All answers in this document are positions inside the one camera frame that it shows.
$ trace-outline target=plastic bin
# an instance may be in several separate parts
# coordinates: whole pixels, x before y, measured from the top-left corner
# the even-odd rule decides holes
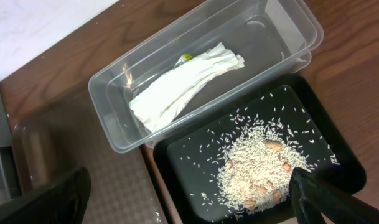
[[[128,152],[153,146],[270,78],[302,69],[322,39],[321,25],[302,0],[208,0],[99,71],[88,88],[111,147]],[[245,67],[214,78],[170,125],[150,133],[128,103],[182,54],[197,56],[219,42],[240,54]]]

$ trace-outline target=white surface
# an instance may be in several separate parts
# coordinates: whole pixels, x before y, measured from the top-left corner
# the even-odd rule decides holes
[[[243,68],[244,62],[240,55],[219,43],[160,76],[129,103],[130,108],[148,130],[155,132],[170,124],[210,80],[230,70]]]
[[[117,0],[0,0],[0,81]]]

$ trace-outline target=brown wood surface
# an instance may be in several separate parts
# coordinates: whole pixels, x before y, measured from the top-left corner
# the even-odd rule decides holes
[[[111,6],[0,83],[11,126],[86,85],[97,71],[200,2],[127,0],[124,7]],[[379,209],[379,0],[306,3],[325,37],[301,73],[367,172],[367,184],[356,196]],[[152,151],[145,151],[152,163]]]

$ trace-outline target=pile of rice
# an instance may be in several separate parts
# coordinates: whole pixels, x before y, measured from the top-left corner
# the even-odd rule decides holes
[[[291,147],[298,142],[287,140],[286,144],[279,137],[282,135],[268,125],[253,126],[222,151],[225,165],[219,169],[217,176],[221,189],[218,201],[236,210],[241,210],[244,203],[254,202],[256,207],[249,209],[257,212],[287,199],[292,170],[295,167],[310,170],[305,156]],[[266,147],[266,142],[280,144],[281,149]],[[273,193],[280,194],[275,202]]]

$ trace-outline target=white cloth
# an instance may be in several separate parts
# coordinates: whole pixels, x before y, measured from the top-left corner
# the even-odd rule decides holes
[[[130,108],[152,133],[170,124],[214,77],[245,66],[240,55],[219,43],[213,49],[161,75],[135,97]]]

